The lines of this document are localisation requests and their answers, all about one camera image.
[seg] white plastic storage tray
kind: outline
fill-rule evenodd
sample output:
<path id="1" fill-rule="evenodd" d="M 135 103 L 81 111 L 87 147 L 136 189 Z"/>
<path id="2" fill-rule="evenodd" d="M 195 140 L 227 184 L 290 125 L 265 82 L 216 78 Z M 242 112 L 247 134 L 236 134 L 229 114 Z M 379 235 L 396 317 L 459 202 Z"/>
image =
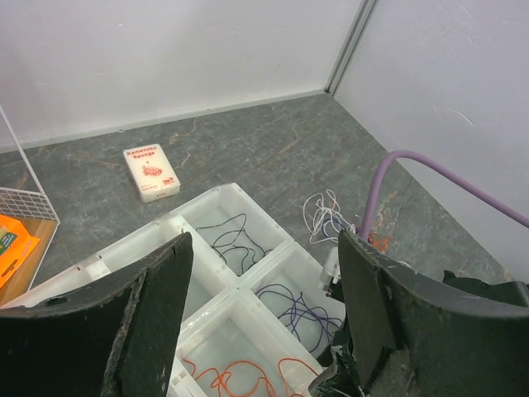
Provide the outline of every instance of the white plastic storage tray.
<path id="1" fill-rule="evenodd" d="M 174 210 L 238 276 L 247 277 L 293 239 L 237 184 L 225 184 Z"/>
<path id="2" fill-rule="evenodd" d="M 189 388 L 194 381 L 208 396 L 226 389 L 231 395 L 308 395 L 322 368 L 270 314 L 254 295 L 234 292 L 181 333 L 171 385 L 178 389 L 186 381 Z"/>
<path id="3" fill-rule="evenodd" d="M 316 260 L 294 243 L 245 283 L 315 357 L 346 315 L 344 304 L 319 288 L 321 271 Z"/>
<path id="4" fill-rule="evenodd" d="M 222 385 L 234 395 L 308 395 L 322 370 L 314 357 L 344 305 L 319 289 L 320 265 L 237 184 L 207 191 L 4 307 L 86 285 L 182 232 L 193 236 L 193 273 L 167 395 L 218 396 Z"/>

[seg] orange box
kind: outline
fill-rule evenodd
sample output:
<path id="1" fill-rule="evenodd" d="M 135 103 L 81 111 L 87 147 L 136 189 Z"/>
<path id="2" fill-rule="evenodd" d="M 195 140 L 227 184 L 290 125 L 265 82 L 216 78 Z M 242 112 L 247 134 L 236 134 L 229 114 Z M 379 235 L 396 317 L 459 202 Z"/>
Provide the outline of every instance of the orange box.
<path id="1" fill-rule="evenodd" d="M 6 284 L 39 243 L 20 221 L 0 215 L 0 288 Z"/>

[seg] white wall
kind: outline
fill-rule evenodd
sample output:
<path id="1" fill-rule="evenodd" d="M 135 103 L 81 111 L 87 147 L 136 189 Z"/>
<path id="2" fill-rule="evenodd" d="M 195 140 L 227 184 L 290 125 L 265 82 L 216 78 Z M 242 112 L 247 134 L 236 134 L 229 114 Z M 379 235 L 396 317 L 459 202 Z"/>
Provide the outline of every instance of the white wall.
<path id="1" fill-rule="evenodd" d="M 323 90 L 360 0 L 0 0 L 25 142 Z"/>
<path id="2" fill-rule="evenodd" d="M 529 215 L 529 2 L 379 0 L 337 99 L 388 150 L 429 155 Z M 529 281 L 527 229 L 403 164 Z"/>

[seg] red logo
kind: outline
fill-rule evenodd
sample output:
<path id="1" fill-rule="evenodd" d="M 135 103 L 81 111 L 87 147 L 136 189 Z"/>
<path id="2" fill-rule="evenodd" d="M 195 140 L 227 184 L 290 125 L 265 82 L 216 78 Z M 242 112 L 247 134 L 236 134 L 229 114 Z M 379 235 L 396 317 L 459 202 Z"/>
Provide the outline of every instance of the red logo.
<path id="1" fill-rule="evenodd" d="M 147 176 L 158 176 L 162 173 L 162 170 L 158 167 L 145 167 L 143 166 L 143 175 Z"/>

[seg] purple tube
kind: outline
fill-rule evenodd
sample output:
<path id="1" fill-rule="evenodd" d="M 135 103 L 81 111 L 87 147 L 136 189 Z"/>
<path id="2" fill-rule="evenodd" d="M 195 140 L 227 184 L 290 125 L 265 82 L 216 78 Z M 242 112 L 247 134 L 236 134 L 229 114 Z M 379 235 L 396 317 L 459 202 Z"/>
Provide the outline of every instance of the purple tube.
<path id="1" fill-rule="evenodd" d="M 391 163 L 399 158 L 418 161 L 426 167 L 437 171 L 439 174 L 443 175 L 448 180 L 454 182 L 462 189 L 473 194 L 478 199 L 484 201 L 491 207 L 496 208 L 500 213 L 507 215 L 512 220 L 520 223 L 525 227 L 529 227 L 529 218 L 524 217 L 523 215 L 516 212 L 512 208 L 509 208 L 507 205 L 498 201 L 494 197 L 489 196 L 483 190 L 476 188 L 474 185 L 462 179 L 460 176 L 454 174 L 452 171 L 448 170 L 443 165 L 435 162 L 434 160 L 429 159 L 425 155 L 416 153 L 415 151 L 392 151 L 384 157 L 384 159 L 380 162 L 377 171 L 374 173 L 373 182 L 371 182 L 371 188 L 369 189 L 367 203 L 365 204 L 364 219 L 362 219 L 362 227 L 360 228 L 360 238 L 362 240 L 367 241 L 369 233 L 371 232 L 374 211 L 376 209 L 377 201 L 379 199 L 380 186 L 382 185 L 382 181 L 384 179 L 386 171 L 388 170 L 388 167 L 391 165 Z"/>

